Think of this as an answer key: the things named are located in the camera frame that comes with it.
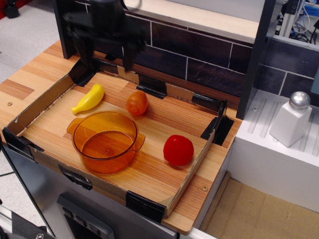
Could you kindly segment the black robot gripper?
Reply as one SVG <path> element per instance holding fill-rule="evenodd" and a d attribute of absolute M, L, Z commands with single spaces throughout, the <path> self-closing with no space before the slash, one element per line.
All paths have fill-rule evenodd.
<path fill-rule="evenodd" d="M 67 33 L 82 62 L 90 69 L 95 69 L 95 42 L 122 46 L 126 72 L 131 71 L 137 55 L 146 47 L 147 30 L 127 16 L 126 9 L 122 0 L 91 0 L 88 13 L 64 14 Z"/>

